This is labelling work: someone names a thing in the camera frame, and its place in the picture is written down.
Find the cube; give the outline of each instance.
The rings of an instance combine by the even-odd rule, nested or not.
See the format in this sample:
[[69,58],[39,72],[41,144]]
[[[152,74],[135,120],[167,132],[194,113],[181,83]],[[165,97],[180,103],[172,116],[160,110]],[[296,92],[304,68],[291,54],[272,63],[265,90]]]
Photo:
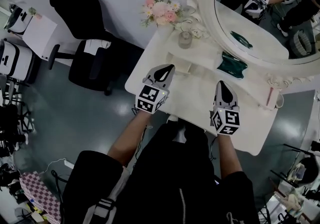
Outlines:
[[135,107],[153,114],[166,102],[167,96],[168,91],[142,83],[140,94],[135,96]]
[[218,107],[211,119],[217,134],[233,135],[240,127],[238,111]]

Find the flower bouquet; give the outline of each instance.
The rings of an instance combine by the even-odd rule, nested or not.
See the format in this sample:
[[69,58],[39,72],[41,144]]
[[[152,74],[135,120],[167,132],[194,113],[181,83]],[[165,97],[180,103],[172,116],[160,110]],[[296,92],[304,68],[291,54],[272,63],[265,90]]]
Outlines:
[[146,19],[141,20],[141,25],[148,27],[152,22],[156,25],[175,25],[178,18],[182,17],[180,3],[170,0],[146,0],[142,5],[142,13]]

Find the plaid fabric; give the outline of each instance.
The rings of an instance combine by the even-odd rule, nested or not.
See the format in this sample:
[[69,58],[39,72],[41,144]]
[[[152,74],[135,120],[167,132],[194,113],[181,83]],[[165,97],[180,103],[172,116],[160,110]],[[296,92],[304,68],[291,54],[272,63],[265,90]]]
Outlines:
[[51,224],[60,224],[60,202],[41,181],[39,174],[26,172],[20,176],[20,184],[30,202],[45,211],[45,217]]

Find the green floor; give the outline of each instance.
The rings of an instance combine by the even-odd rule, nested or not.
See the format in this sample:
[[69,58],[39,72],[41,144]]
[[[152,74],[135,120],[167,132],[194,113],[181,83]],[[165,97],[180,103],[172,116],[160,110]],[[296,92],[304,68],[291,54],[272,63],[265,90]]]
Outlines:
[[[68,66],[56,62],[53,69],[48,70],[47,65],[43,61],[35,83],[24,89],[23,100],[32,111],[35,132],[29,136],[29,145],[24,145],[14,155],[22,172],[43,172],[50,162],[62,158],[74,163],[83,150],[106,153],[134,116],[131,108],[135,97],[124,89],[127,76],[121,77],[111,96],[105,96],[103,92],[71,83],[68,80]],[[285,95],[284,106],[279,109],[260,154],[252,156],[246,152],[237,152],[243,170],[252,180],[258,207],[264,196],[272,192],[269,177],[279,182],[270,169],[286,173],[291,166],[296,154],[285,149],[282,144],[301,145],[313,97],[314,91]],[[147,130],[144,144],[166,120],[167,115],[160,111],[152,117],[153,129]],[[214,137],[209,134],[208,138],[210,143]],[[215,172],[220,176],[216,143],[212,151],[217,158],[212,161]],[[52,169],[65,179],[71,173],[63,161],[53,163],[49,170]],[[43,178],[56,194],[50,172]]]

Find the zipper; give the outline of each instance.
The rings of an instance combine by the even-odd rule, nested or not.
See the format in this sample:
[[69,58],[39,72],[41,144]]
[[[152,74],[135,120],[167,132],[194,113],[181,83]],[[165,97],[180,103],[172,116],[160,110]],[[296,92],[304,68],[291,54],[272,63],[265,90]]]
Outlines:
[[181,188],[179,188],[179,192],[180,192],[180,197],[182,201],[182,211],[183,211],[182,224],[186,224],[186,202],[185,202],[184,194],[182,193]]

